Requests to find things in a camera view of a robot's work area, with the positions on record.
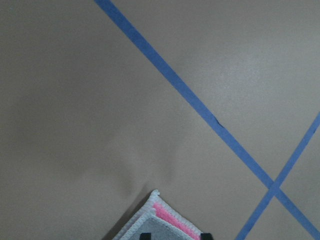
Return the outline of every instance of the pink fabric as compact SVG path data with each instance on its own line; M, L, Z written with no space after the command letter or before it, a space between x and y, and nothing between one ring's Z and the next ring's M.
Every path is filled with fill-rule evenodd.
M176 228L182 230L184 233L189 235L194 240L200 240L200 236L198 236L193 230L187 227L185 224L176 219L170 212L168 212L160 203L156 202L153 205L155 208L155 214L158 218L165 220L169 224L175 226Z

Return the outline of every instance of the floor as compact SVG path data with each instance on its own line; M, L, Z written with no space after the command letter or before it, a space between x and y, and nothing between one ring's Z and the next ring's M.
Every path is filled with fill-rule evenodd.
M320 3L112 2L275 181L320 111ZM267 187L94 1L1 5L0 239L109 240L153 189L237 237ZM317 231L319 146L280 188ZM273 197L246 239L317 236Z

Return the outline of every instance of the blue tape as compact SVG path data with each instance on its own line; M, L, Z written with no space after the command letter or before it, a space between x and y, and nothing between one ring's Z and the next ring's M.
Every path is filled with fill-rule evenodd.
M295 151L284 165L283 169L281 170L280 174L268 190L268 192L264 195L258 206L253 211L252 215L249 217L239 234L236 236L235 240L244 240L248 233L251 231L253 226L258 221L261 214L264 212L266 207L269 205L271 199L280 191L280 186L292 170L293 166L297 162L298 158L308 145L309 141L311 140L312 136L315 134L317 128L320 125L320 113L317 115L313 123L311 124L308 131L305 133L304 137L302 138L299 145L296 147Z
M244 162L244 164L260 179L269 189L274 181L238 143L238 141L225 129L201 100L182 81L174 70L146 41L146 39L135 29L126 17L116 8L110 0L95 0L100 8L111 18L111 20L123 31L123 33L134 43L134 45L149 59L159 72L173 85L173 87L184 97L184 99L197 111L216 134L232 149L232 151ZM314 237L320 240L320 232L293 204L293 202L280 190L276 195L282 204L291 212L299 223Z

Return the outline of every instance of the blue cross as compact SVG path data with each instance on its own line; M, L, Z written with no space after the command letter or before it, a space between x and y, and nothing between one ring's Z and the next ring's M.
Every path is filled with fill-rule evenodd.
M253 228L263 211L266 209L271 199L275 196L284 207L295 217L305 230L315 239L320 240L320 232L306 218L306 216L295 206L289 197L280 189L289 172L304 151L310 139L320 125L320 113L317 115L303 139L296 147L292 156L283 167L275 181L260 167L253 157L240 145L240 143L224 128L205 104L192 92L184 81L166 63L166 61L156 52L147 40L136 30L136 28L126 19L110 0L95 0L104 10L111 20L123 31L123 33L135 44L135 46L149 59L149 61L159 70L159 72L172 84L182 97L197 111L206 123L216 132L216 134L231 148L231 150L244 162L244 164L260 179L268 188L267 193L262 198L246 224L243 226L235 240L244 240Z

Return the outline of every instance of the folded cloth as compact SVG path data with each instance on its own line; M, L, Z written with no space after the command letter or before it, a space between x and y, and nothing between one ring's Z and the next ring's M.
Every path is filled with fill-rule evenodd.
M200 240L202 233L174 211L152 191L146 203L124 225L113 240L139 240L141 233L151 233L156 240Z

